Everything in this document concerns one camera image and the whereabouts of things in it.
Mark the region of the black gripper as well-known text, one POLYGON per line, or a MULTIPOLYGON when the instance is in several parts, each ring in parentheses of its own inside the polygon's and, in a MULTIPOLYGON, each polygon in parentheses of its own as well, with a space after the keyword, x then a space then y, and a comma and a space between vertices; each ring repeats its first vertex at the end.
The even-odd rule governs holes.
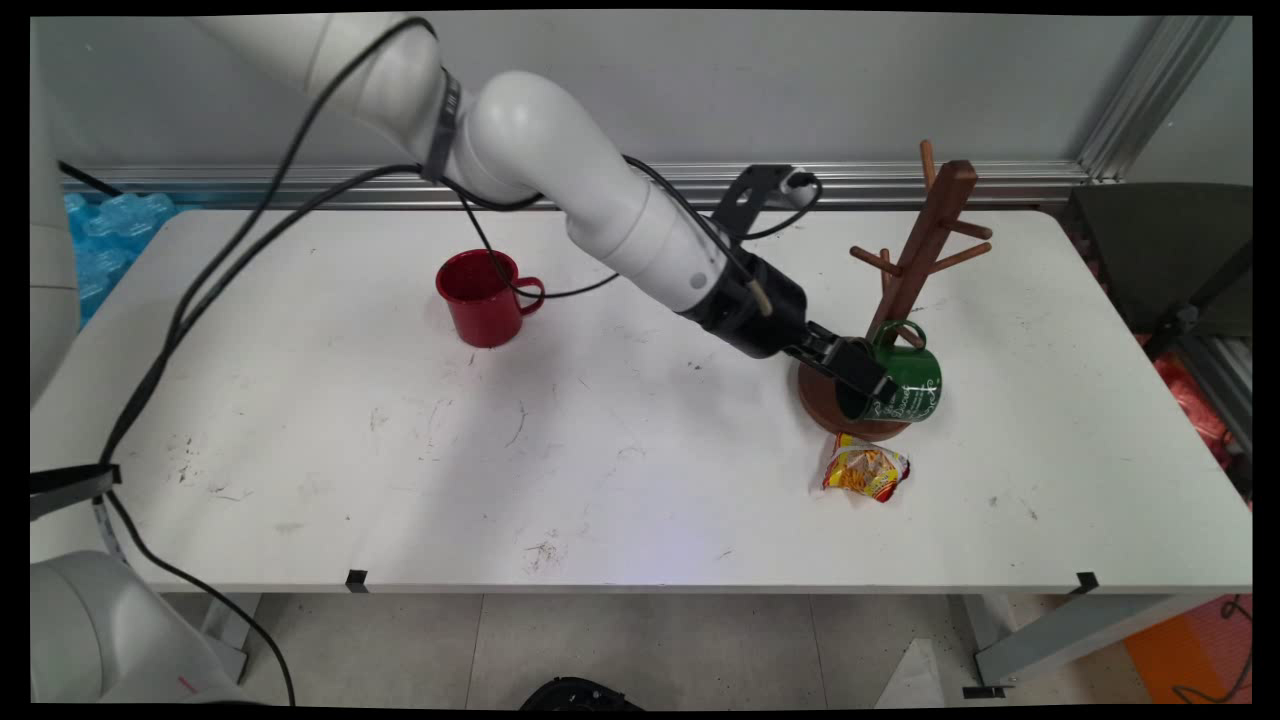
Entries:
POLYGON ((864 338, 840 336, 806 322, 806 295, 800 284, 753 252, 735 250, 733 258, 759 282, 772 313, 762 313, 748 282, 731 266, 681 316, 749 357, 787 354, 799 363, 797 392, 803 398, 832 395, 840 384, 884 404, 893 397, 899 386, 864 338))

